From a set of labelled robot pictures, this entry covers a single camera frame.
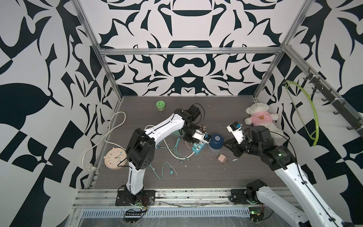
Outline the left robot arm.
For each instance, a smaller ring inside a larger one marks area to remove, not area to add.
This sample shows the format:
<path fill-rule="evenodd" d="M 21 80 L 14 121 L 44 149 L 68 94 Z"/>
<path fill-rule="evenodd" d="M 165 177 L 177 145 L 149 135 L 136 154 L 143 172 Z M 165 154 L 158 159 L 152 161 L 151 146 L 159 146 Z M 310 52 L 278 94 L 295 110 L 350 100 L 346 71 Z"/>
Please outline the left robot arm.
<path fill-rule="evenodd" d="M 130 168 L 127 192 L 136 196 L 144 189 L 145 169 L 153 162 L 156 146 L 172 133 L 183 131 L 183 139 L 190 143 L 208 144 L 211 141 L 211 135 L 202 126 L 194 124 L 199 115 L 199 108 L 191 105 L 187 110 L 176 109 L 170 117 L 154 127 L 146 130 L 137 128 L 134 131 L 126 148 Z"/>

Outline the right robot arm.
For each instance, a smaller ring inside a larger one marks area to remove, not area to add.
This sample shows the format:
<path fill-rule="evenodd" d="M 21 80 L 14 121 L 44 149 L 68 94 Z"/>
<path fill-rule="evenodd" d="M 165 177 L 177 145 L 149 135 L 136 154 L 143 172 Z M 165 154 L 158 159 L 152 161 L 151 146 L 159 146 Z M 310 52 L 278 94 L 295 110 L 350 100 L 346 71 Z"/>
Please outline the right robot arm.
<path fill-rule="evenodd" d="M 284 182 L 300 205 L 296 208 L 277 195 L 262 180 L 246 185 L 244 192 L 231 191 L 230 201 L 249 204 L 264 204 L 282 217 L 292 227 L 352 227 L 345 222 L 323 200 L 301 170 L 295 151 L 285 146 L 277 146 L 270 131 L 264 126 L 243 129 L 235 122 L 227 126 L 233 138 L 225 141 L 224 146 L 239 158 L 242 154 L 260 157 L 261 161 Z"/>

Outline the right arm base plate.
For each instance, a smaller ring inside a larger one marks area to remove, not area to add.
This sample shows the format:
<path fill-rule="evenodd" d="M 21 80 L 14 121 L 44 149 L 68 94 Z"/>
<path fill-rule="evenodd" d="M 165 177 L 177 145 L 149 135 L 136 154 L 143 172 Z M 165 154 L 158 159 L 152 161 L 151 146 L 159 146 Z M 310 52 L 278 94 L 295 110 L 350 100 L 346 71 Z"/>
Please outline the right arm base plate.
<path fill-rule="evenodd" d="M 247 189 L 232 189 L 230 201 L 234 204 L 256 204 L 255 191 Z"/>

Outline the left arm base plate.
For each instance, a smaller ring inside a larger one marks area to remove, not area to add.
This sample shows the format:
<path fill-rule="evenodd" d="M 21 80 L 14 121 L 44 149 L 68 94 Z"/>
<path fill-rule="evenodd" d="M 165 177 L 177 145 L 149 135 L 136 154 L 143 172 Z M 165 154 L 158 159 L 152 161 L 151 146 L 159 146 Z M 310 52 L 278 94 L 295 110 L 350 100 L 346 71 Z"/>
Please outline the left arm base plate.
<path fill-rule="evenodd" d="M 136 195 L 128 190 L 121 190 L 117 192 L 115 206 L 149 206 L 154 204 L 155 198 L 155 190 L 141 190 Z"/>

